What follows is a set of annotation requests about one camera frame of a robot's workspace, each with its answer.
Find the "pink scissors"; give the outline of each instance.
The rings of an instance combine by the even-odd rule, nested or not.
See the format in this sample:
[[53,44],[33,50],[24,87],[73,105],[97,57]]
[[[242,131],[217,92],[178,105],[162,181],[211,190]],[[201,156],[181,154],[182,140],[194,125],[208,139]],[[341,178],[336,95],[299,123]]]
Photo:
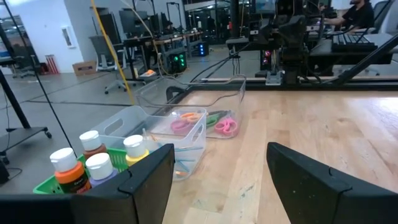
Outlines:
[[238,124],[232,117],[227,117],[214,126],[217,133],[233,136],[238,131]]
[[173,121],[170,127],[174,134],[188,134],[194,125],[195,123],[191,123],[186,119],[178,119]]

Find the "green plastic tray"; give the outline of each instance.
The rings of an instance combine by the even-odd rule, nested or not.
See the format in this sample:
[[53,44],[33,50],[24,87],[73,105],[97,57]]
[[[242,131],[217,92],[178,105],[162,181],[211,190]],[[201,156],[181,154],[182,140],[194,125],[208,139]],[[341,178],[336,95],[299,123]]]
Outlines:
[[[122,172],[128,168],[126,163],[126,152],[121,149],[108,149],[108,154],[111,158],[112,165],[114,168],[118,170],[118,172]],[[78,158],[83,164],[85,164],[86,160],[81,155]],[[55,176],[51,176],[47,180],[43,181],[37,187],[33,189],[33,193],[35,194],[63,194],[57,180],[55,180]]]

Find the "cardboard box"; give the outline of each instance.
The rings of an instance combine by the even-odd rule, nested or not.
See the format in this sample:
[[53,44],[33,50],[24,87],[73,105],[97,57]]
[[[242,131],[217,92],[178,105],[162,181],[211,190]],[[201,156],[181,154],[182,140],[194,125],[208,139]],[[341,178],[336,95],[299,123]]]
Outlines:
[[80,75],[91,75],[96,73],[97,72],[96,65],[97,63],[95,61],[89,61],[89,62],[75,63],[72,66],[76,76],[80,76]]

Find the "yellow cable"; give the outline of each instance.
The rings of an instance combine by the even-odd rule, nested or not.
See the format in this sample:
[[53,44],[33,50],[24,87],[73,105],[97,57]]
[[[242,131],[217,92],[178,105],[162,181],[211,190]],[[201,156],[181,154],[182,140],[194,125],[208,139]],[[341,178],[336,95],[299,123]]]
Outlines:
[[97,12],[97,7],[95,6],[94,0],[91,0],[91,6],[93,7],[93,10],[94,10],[94,13],[95,13],[95,17],[97,18],[97,21],[98,21],[98,24],[99,24],[99,28],[101,29],[101,32],[104,35],[104,38],[105,38],[105,41],[106,41],[106,45],[108,46],[109,50],[112,53],[112,57],[113,57],[114,62],[118,66],[119,73],[122,76],[124,85],[126,86],[127,93],[128,93],[128,95],[130,97],[131,104],[134,105],[134,97],[132,96],[131,90],[130,90],[129,85],[127,83],[126,76],[124,76],[123,70],[120,67],[118,56],[116,55],[115,51],[113,50],[113,46],[112,46],[111,41],[109,41],[109,39],[108,39],[108,35],[106,35],[105,29],[104,29],[104,27],[102,25],[102,22],[101,22],[101,19],[100,19],[100,15]]
[[156,57],[157,57],[157,61],[158,61],[157,63],[159,63],[159,65],[160,65],[160,67],[162,68],[163,72],[166,73],[166,75],[170,75],[170,76],[178,75],[178,74],[169,74],[169,73],[166,72],[166,70],[165,70],[164,67],[163,67],[162,60],[161,60],[160,57],[159,57],[159,52],[158,52],[158,50],[157,50],[157,46],[156,46],[156,43],[155,43],[155,40],[154,40],[154,36],[152,35],[152,32],[151,32],[150,29],[147,27],[147,25],[145,24],[145,22],[142,20],[141,16],[139,16],[139,14],[134,10],[134,8],[133,8],[129,3],[127,3],[125,0],[120,0],[120,1],[121,1],[123,4],[125,4],[127,7],[129,7],[129,8],[135,13],[135,15],[138,17],[138,19],[142,22],[142,25],[144,25],[145,29],[147,29],[147,31],[148,31],[150,37],[152,38],[152,42],[154,43],[154,48],[155,48],[155,51],[156,51]]

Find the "keyboard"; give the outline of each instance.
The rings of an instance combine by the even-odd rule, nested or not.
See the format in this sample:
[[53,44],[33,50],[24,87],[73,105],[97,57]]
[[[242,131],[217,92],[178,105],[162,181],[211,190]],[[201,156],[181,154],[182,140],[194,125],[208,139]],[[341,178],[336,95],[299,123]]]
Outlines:
[[373,42],[362,37],[362,34],[340,34],[334,35],[331,45],[332,52],[372,52],[377,49]]

